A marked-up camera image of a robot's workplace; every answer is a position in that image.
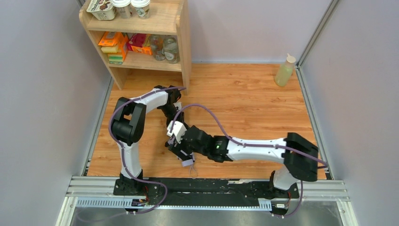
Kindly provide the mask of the lavender folding umbrella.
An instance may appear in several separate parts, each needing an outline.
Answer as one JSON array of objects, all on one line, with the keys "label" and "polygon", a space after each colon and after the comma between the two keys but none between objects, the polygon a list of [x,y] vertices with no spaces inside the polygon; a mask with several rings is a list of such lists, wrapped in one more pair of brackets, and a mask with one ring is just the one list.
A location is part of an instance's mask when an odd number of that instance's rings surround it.
[{"label": "lavender folding umbrella", "polygon": [[189,176],[192,179],[196,179],[198,173],[194,167],[195,156],[192,151],[187,151],[183,143],[178,142],[166,142],[165,147],[172,152],[180,161],[183,167],[189,167]]}]

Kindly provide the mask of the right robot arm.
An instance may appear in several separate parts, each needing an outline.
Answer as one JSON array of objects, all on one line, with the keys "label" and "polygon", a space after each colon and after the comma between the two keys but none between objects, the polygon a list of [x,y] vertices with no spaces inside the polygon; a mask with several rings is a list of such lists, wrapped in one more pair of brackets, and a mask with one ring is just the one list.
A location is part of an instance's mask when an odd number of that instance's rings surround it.
[{"label": "right robot arm", "polygon": [[245,140],[229,136],[211,136],[195,126],[171,122],[170,139],[165,146],[182,161],[183,166],[195,162],[199,153],[215,162],[262,160],[283,164],[270,178],[272,187],[286,191],[297,181],[318,179],[318,147],[301,135],[289,132],[274,140]]}]

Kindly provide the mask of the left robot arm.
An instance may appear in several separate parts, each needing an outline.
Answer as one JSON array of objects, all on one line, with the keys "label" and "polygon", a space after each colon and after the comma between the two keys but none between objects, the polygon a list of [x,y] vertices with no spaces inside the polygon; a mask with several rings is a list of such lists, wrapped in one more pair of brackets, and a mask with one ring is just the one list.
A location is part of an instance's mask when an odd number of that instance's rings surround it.
[{"label": "left robot arm", "polygon": [[156,86],[139,97],[120,97],[108,123],[108,131],[120,151],[122,169],[115,181],[114,195],[141,195],[147,181],[139,161],[139,140],[144,133],[146,114],[160,109],[167,122],[177,114],[183,87]]}]

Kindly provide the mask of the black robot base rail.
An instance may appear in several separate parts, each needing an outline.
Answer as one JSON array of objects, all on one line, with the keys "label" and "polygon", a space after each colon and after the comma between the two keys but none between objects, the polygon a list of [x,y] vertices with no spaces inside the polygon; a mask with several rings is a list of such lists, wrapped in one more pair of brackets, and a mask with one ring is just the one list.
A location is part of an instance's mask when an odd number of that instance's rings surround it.
[{"label": "black robot base rail", "polygon": [[149,205],[254,207],[261,199],[299,198],[297,184],[287,190],[273,188],[268,180],[211,178],[148,178],[144,182],[119,177],[113,194],[147,199]]}]

